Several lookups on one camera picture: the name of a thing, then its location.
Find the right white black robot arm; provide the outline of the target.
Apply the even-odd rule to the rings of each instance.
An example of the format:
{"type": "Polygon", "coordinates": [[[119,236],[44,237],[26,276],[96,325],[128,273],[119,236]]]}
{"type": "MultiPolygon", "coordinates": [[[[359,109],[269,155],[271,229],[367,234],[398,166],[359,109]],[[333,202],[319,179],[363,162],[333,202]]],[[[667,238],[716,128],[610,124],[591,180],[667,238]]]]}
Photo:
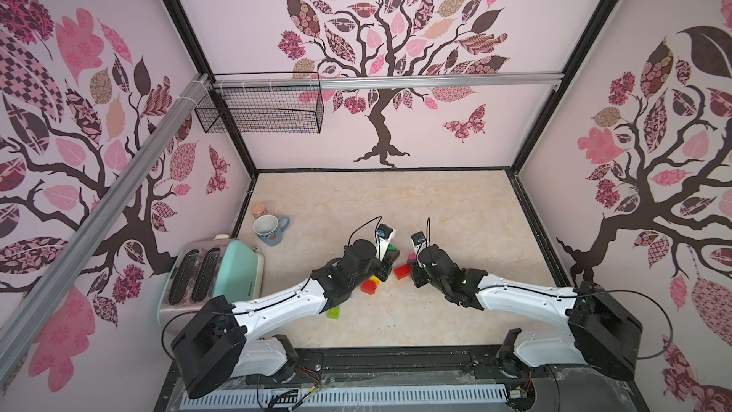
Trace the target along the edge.
{"type": "Polygon", "coordinates": [[[602,375],[632,381],[639,360],[642,324],[609,291],[594,283],[546,287],[461,268],[436,244],[413,238],[417,268],[446,301],[462,308],[501,311],[553,326],[514,331],[508,354],[528,367],[587,365],[602,375]]]}

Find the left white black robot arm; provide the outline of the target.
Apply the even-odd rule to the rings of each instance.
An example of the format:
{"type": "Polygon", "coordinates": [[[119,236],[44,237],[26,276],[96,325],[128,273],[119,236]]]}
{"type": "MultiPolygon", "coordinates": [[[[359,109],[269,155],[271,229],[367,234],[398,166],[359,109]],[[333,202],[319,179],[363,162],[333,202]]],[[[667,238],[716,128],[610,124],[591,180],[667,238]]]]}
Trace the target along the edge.
{"type": "Polygon", "coordinates": [[[341,306],[373,276],[385,282],[398,257],[390,248],[394,236],[381,225],[373,240],[351,242],[339,259],[279,293],[237,303],[221,296],[206,303],[171,345],[188,397],[202,398],[236,377],[288,379],[299,355],[287,337],[274,331],[341,306]]]}

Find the red long brick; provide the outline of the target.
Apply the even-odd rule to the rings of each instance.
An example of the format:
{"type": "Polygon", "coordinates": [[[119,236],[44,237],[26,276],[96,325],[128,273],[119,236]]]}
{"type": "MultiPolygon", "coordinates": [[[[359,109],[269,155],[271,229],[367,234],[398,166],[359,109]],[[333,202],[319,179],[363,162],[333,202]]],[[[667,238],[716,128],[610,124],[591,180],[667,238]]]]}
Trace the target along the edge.
{"type": "Polygon", "coordinates": [[[411,267],[409,264],[399,266],[394,270],[394,274],[398,280],[403,280],[411,275],[411,267]]]}

